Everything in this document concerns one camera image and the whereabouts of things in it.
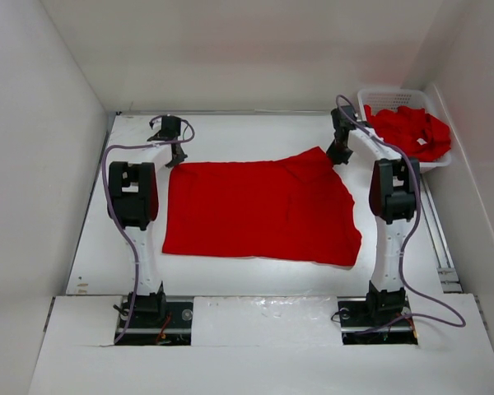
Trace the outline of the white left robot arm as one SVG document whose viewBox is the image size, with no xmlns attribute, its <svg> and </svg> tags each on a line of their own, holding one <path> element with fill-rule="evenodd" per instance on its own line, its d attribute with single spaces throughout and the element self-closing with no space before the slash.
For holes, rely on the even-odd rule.
<svg viewBox="0 0 494 395">
<path fill-rule="evenodd" d="M 187 155 L 182 144 L 193 138 L 184 135 L 193 130 L 189 122 L 174 115 L 153 118 L 149 126 L 158 131 L 137 146 L 115 144 L 105 149 L 101 177 L 109 218 L 130 248 L 133 263 L 133 289 L 128 301 L 118 307 L 125 328 L 157 328 L 169 317 L 163 281 L 154 253 L 153 227 L 160 210 L 156 173 L 172 169 Z M 108 162 L 113 150 L 151 150 L 147 161 Z"/>
</svg>

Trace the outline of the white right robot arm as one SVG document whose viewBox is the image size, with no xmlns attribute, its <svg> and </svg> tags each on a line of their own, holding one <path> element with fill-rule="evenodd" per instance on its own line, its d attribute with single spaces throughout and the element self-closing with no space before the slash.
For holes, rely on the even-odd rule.
<svg viewBox="0 0 494 395">
<path fill-rule="evenodd" d="M 406 291 L 399 274 L 403 242 L 411 219 L 417 216 L 416 184 L 411 170 L 417 160 L 406 161 L 397 149 L 357 122 L 350 105 L 331 111 L 334 140 L 327 157 L 335 165 L 348 164 L 354 151 L 372 165 L 369 205 L 377 226 L 375 267 L 364 303 L 364 317 L 382 324 L 399 315 Z"/>
</svg>

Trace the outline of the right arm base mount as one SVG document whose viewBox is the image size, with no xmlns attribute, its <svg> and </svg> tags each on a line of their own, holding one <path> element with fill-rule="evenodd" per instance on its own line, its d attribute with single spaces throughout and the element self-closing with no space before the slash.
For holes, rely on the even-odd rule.
<svg viewBox="0 0 494 395">
<path fill-rule="evenodd" d="M 365 297 L 338 297 L 331 320 L 339 325 L 344 346 L 417 345 L 417 331 L 411 318 L 410 304 L 405 299 L 402 308 L 372 315 Z"/>
</svg>

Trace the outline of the red t-shirt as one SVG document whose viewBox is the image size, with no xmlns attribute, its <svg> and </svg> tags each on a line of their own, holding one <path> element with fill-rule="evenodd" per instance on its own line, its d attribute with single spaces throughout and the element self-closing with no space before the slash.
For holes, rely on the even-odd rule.
<svg viewBox="0 0 494 395">
<path fill-rule="evenodd" d="M 354 205 L 318 146 L 280 160 L 185 163 L 170 173 L 162 251 L 353 267 Z"/>
</svg>

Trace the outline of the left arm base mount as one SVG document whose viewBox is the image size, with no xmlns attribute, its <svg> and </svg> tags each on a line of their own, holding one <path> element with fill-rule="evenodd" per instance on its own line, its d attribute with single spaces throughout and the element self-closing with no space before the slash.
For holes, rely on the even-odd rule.
<svg viewBox="0 0 494 395">
<path fill-rule="evenodd" d="M 129 314 L 130 296 L 114 309 L 119 314 L 115 329 L 116 346 L 190 346 L 193 298 L 138 296 Z"/>
</svg>

